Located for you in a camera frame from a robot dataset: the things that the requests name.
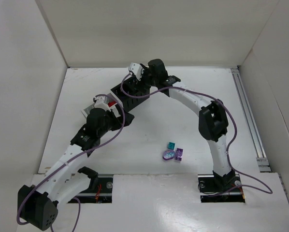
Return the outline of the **red long lego brick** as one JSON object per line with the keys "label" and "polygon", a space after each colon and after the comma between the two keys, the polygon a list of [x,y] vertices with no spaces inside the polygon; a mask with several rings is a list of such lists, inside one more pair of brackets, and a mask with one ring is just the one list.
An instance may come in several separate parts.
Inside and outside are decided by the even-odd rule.
{"label": "red long lego brick", "polygon": [[108,103],[108,106],[109,106],[109,107],[112,107],[112,106],[115,105],[115,104],[116,104],[116,102],[115,102],[115,101],[112,101],[112,102],[109,102],[109,103]]}

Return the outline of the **small teal square lego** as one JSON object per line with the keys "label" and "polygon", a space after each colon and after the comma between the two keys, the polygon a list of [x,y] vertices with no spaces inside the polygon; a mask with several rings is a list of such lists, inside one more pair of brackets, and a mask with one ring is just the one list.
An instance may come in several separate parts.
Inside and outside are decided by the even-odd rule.
{"label": "small teal square lego", "polygon": [[175,143],[169,142],[167,148],[174,150],[175,149]]}

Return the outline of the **lilac oval paw lego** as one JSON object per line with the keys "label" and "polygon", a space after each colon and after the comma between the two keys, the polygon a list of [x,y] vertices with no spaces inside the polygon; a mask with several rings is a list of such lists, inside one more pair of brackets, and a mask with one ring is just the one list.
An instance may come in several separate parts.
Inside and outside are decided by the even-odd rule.
{"label": "lilac oval paw lego", "polygon": [[165,161],[172,160],[175,157],[175,151],[172,149],[165,150],[162,154],[162,158]]}

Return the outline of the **purple lego brick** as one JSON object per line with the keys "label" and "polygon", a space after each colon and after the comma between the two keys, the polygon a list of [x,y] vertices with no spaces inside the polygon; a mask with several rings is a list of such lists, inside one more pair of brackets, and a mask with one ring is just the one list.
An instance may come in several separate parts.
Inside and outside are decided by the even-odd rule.
{"label": "purple lego brick", "polygon": [[177,148],[175,151],[175,160],[176,161],[182,161],[182,156],[183,156],[183,149]]}

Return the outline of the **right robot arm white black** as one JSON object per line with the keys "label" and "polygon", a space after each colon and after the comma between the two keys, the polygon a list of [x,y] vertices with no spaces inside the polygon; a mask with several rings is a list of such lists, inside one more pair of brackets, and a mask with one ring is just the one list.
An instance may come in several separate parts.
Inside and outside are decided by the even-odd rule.
{"label": "right robot arm white black", "polygon": [[150,61],[148,67],[131,63],[129,72],[136,77],[135,88],[139,91],[144,92],[156,87],[199,117],[198,130],[208,142],[212,155],[214,182],[219,188],[225,188],[234,172],[227,160],[226,133],[229,123],[222,104],[216,100],[208,101],[200,94],[191,93],[181,79],[168,75],[161,59]]}

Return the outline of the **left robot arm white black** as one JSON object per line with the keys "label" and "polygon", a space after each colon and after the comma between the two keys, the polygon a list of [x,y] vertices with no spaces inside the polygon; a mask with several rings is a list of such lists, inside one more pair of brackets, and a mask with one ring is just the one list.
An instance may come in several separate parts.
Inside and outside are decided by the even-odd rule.
{"label": "left robot arm white black", "polygon": [[44,179],[35,186],[23,185],[18,191],[17,223],[31,224],[41,231],[51,228],[60,207],[81,191],[95,188],[98,173],[84,163],[94,150],[109,143],[101,143],[101,138],[109,131],[121,133],[133,120],[134,115],[119,105],[91,109],[85,124]]}

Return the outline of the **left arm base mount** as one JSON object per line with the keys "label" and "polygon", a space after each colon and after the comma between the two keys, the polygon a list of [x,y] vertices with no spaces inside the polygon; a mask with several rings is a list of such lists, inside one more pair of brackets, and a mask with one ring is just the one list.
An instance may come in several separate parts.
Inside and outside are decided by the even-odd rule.
{"label": "left arm base mount", "polygon": [[99,175],[96,183],[91,182],[88,189],[75,197],[80,200],[80,203],[111,203],[113,177],[113,175]]}

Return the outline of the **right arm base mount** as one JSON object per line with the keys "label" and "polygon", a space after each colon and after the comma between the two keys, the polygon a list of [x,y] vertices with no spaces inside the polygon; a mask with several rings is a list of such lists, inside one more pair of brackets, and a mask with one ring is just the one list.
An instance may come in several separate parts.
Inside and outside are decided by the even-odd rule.
{"label": "right arm base mount", "polygon": [[241,187],[226,192],[238,185],[241,185],[239,174],[236,174],[235,178],[230,183],[227,183],[225,187],[218,185],[213,174],[198,175],[198,190],[201,203],[245,203]]}

